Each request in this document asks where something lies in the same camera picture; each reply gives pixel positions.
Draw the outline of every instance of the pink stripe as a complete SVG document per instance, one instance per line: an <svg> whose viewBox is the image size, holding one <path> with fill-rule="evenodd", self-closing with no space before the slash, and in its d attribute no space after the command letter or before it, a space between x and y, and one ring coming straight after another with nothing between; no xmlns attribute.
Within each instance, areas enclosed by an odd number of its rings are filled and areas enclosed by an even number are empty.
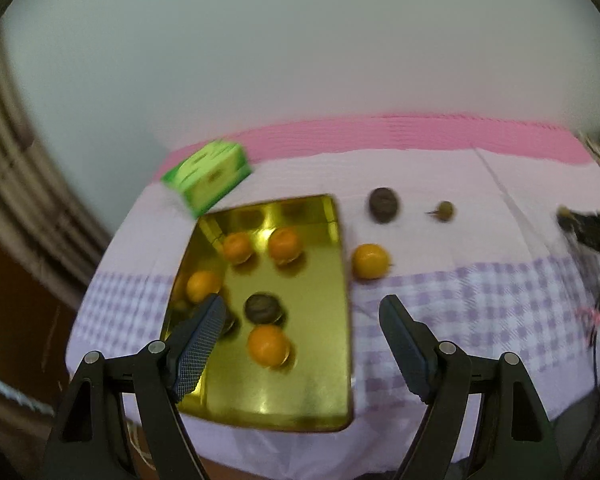
<svg viewBox="0 0 600 480"><path fill-rule="evenodd" d="M351 116L276 124L232 134L250 162L354 150L465 150L548 158L567 164L590 162L589 153L558 126L470 116ZM208 140L171 152L154 180Z"/></svg>

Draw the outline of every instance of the dark brown walnut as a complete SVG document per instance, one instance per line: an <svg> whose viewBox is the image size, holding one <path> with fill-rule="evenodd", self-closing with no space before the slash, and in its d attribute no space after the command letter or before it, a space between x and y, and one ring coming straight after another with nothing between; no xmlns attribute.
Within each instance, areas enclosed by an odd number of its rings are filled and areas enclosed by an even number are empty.
<svg viewBox="0 0 600 480"><path fill-rule="evenodd" d="M244 302L244 315L253 324L264 325L279 322L283 311L278 298L258 292L251 294Z"/></svg>
<svg viewBox="0 0 600 480"><path fill-rule="evenodd" d="M220 336L228 334L231 332L232 328L237 323L237 318L234 316L234 313L231 310L227 309L225 311L226 315L224 316L224 325L222 326L222 330L220 331Z"/></svg>
<svg viewBox="0 0 600 480"><path fill-rule="evenodd" d="M398 197L393 189L378 187L369 195L369 212L379 224L386 224L398 214Z"/></svg>

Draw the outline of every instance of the black device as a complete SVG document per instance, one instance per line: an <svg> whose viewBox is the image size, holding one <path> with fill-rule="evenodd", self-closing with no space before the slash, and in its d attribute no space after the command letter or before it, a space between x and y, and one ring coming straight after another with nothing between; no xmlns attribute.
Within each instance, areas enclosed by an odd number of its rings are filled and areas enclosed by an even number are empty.
<svg viewBox="0 0 600 480"><path fill-rule="evenodd" d="M224 303L209 296L167 341L136 355L85 355L46 445L44 480L137 479L126 444L122 393L135 393L149 450L161 480L207 475L175 403L196 387L224 322ZM406 386L428 404L395 479L443 480L469 394L481 394L466 478L552 480L562 477L551 425L520 358L465 354L414 321L397 296L379 307L382 332Z"/></svg>

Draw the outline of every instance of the gold tray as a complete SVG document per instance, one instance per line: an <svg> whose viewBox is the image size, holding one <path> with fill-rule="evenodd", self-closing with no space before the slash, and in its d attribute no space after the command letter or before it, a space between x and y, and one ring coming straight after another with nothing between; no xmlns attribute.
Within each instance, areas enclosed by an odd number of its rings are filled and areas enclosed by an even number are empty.
<svg viewBox="0 0 600 480"><path fill-rule="evenodd" d="M267 254L269 235L294 226L304 255L279 268ZM239 267L221 255L227 234L244 231L255 254ZM353 418L350 393L350 323L336 206L327 195L248 205L198 219L176 276L161 337L189 317L182 309L187 279L196 270L223 278L221 295L236 325L221 337L202 378L178 408L232 426L279 431L338 431ZM257 365L247 353L254 325L244 302L256 292L280 298L285 334L293 344L279 370Z"/></svg>

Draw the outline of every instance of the white wall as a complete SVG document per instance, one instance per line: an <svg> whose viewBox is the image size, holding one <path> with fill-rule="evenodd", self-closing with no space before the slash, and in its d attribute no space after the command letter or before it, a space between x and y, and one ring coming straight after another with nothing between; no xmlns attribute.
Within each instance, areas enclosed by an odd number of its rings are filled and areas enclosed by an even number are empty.
<svg viewBox="0 0 600 480"><path fill-rule="evenodd" d="M589 0L16 0L8 54L41 136L115 230L167 152L350 112L600 124Z"/></svg>

